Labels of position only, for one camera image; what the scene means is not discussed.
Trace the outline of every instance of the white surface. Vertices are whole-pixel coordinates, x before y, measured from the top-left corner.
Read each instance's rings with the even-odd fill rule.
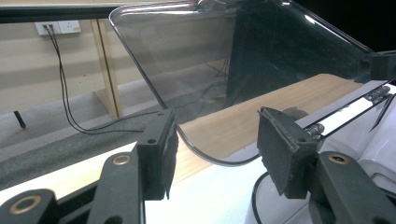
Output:
[[[52,25],[53,33],[60,34],[61,29],[59,28],[59,24],[57,21],[42,21],[42,22],[35,22],[35,28],[38,31],[39,35],[48,35],[49,32],[44,28],[43,25]]]
[[[30,189],[51,189],[55,192],[55,197],[59,200],[63,196],[99,179],[102,167],[108,157],[119,152],[131,151],[131,148],[135,144],[136,142],[116,148],[85,161],[64,167],[61,170],[26,181],[12,188],[4,189],[0,191],[0,205],[15,195]]]
[[[264,172],[261,158],[238,167],[213,165],[175,184],[169,201],[146,202],[147,223],[244,223],[253,185]]]
[[[62,34],[72,34],[81,32],[78,21],[58,21]]]

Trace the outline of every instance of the wooden surface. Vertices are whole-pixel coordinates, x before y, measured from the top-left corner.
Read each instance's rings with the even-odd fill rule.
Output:
[[[256,142],[257,111],[262,106],[280,111],[296,106],[310,114],[360,86],[353,80],[317,75],[180,126],[190,141],[205,154],[218,159],[227,158]]]

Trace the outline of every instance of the electrical outlet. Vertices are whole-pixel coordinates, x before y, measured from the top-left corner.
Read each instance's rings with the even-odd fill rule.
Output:
[[[72,34],[81,32],[78,21],[58,21],[62,34]]]
[[[35,28],[38,31],[39,35],[48,35],[48,31],[44,28],[44,25],[47,25],[50,29],[50,25],[52,25],[53,33],[60,34],[61,29],[59,28],[59,24],[57,21],[42,21],[42,22],[35,22]]]

